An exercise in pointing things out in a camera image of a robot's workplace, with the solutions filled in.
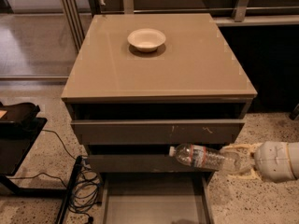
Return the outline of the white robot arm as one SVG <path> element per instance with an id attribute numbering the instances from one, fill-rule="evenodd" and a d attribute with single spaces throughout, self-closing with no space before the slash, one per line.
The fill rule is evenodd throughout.
<path id="1" fill-rule="evenodd" d="M 232 177 L 243 180 L 282 183 L 299 179 L 299 143 L 266 141 L 229 145 L 223 154 L 236 154 L 239 168 Z"/>

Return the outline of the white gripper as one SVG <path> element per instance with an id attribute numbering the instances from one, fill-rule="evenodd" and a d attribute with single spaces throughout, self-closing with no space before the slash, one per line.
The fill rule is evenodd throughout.
<path id="1" fill-rule="evenodd" d="M 248 152 L 254 152 L 254 169 L 238 175 L 243 180 L 262 180 L 274 183 L 293 181 L 296 179 L 296 144 L 287 142 L 267 141 L 263 144 L 231 144 L 224 149 L 244 148 Z"/>

